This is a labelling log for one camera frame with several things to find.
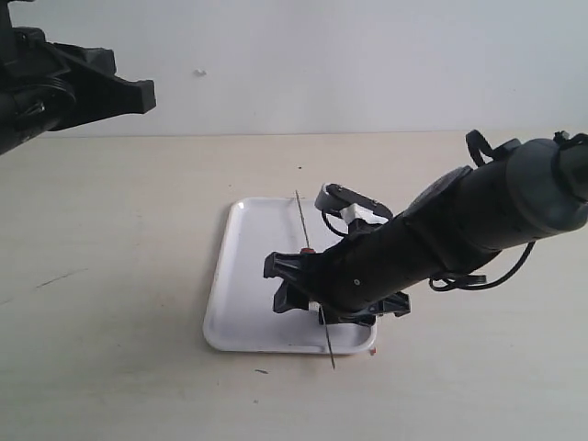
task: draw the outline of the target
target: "white plastic tray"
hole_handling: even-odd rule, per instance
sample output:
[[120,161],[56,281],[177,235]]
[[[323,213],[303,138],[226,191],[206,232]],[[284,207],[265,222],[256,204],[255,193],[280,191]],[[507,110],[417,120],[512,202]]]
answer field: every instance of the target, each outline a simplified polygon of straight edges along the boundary
[[[301,201],[311,247],[317,252],[339,238],[322,223],[313,201]],[[344,223],[334,220],[336,228]],[[295,198],[248,198],[235,203],[227,222],[210,292],[203,331],[221,351],[328,354],[317,311],[272,311],[281,279],[263,278],[264,260],[273,251],[298,253],[306,246]],[[368,350],[376,326],[329,325],[335,354]]]

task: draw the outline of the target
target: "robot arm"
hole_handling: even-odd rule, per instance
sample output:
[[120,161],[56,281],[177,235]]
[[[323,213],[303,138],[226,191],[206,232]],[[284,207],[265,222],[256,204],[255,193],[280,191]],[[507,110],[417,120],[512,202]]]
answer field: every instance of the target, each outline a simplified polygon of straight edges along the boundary
[[49,43],[13,28],[0,0],[0,154],[47,130],[64,130],[155,107],[153,81],[115,76],[113,51]]
[[[402,291],[411,285],[429,279],[442,291],[493,288],[520,268],[535,241],[586,223],[588,136],[559,132],[554,140],[511,140],[493,149],[475,130],[466,142],[478,168],[442,176],[396,216],[373,199],[324,186],[315,207],[343,239],[320,254],[266,258],[264,277],[284,280],[274,311],[307,310],[317,301],[327,323],[371,326],[379,315],[410,312]],[[345,220],[348,232],[335,230],[329,215]],[[504,277],[487,283],[471,274],[521,244],[521,259]]]

